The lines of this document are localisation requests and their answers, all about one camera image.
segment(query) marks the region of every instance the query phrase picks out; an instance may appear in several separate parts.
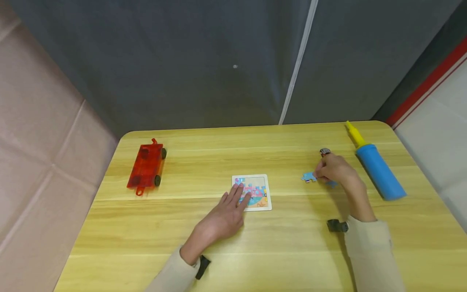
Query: beige sleeve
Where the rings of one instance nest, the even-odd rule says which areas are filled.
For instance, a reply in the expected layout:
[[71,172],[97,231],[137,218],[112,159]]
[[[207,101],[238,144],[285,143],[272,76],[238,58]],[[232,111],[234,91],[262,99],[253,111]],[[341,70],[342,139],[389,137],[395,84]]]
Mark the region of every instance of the beige sleeve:
[[357,291],[405,291],[392,255],[388,225],[383,221],[364,223],[352,216],[349,216],[347,224],[346,247]]
[[186,292],[191,287],[199,266],[200,259],[194,266],[188,265],[180,256],[180,247],[169,257],[165,266],[152,280],[145,292]]

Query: person's right hand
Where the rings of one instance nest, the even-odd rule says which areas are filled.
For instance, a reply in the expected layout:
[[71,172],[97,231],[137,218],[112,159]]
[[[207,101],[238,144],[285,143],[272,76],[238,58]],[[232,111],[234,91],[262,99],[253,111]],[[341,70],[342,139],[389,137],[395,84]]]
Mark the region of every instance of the person's right hand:
[[351,180],[360,180],[357,171],[344,157],[329,153],[316,166],[314,176],[325,181],[333,180],[341,185]]

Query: beige padded wall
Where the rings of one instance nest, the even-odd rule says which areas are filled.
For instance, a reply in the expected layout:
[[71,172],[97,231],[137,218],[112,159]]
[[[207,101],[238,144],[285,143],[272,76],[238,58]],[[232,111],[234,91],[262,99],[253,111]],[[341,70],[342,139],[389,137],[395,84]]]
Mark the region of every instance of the beige padded wall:
[[0,291],[54,289],[116,144],[0,0]]

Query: puzzle piece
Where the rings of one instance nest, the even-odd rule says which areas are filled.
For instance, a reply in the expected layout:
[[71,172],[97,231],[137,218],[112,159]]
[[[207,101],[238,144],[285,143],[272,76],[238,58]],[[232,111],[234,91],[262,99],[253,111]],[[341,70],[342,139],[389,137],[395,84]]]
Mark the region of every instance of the puzzle piece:
[[337,183],[336,183],[335,181],[332,180],[332,181],[328,181],[328,182],[326,183],[326,185],[330,185],[331,188],[333,189],[335,186],[337,186]]
[[310,180],[316,181],[316,177],[313,175],[313,172],[307,172],[303,174],[302,180],[304,180],[306,183],[309,183]]

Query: gray curtain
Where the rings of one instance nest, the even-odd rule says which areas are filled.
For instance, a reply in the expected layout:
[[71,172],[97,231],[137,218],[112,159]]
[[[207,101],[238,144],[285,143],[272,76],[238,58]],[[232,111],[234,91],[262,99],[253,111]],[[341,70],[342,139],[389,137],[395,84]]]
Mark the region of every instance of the gray curtain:
[[459,3],[319,1],[284,124],[371,119]]
[[[321,0],[284,123],[370,119],[460,0]],[[277,124],[310,0],[11,0],[118,136]]]

